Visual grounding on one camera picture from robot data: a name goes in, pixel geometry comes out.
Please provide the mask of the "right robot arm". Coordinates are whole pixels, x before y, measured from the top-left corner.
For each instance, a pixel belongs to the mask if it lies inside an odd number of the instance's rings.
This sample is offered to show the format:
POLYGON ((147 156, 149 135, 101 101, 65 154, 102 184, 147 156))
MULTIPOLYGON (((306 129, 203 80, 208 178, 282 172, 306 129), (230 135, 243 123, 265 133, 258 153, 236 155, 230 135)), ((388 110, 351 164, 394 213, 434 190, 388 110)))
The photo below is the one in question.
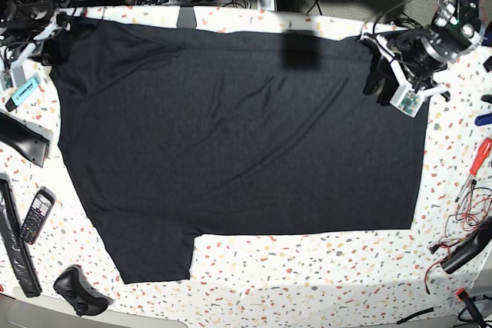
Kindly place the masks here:
POLYGON ((17 87, 31 59, 45 66, 62 61, 59 39, 71 30, 79 0, 1 0, 1 89, 17 87))

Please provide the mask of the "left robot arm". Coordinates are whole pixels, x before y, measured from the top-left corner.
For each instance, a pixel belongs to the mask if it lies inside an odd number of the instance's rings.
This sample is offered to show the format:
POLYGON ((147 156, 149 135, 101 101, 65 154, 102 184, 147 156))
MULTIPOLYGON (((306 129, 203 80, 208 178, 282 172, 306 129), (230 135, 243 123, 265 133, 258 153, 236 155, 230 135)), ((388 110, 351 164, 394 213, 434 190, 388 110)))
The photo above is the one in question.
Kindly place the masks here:
POLYGON ((447 69, 484 40, 480 0, 437 0, 429 25, 403 31, 361 33, 361 42, 373 53, 365 95, 377 95, 377 103, 391 105, 415 117, 424 102, 440 95, 450 100, 443 82, 434 74, 447 69))

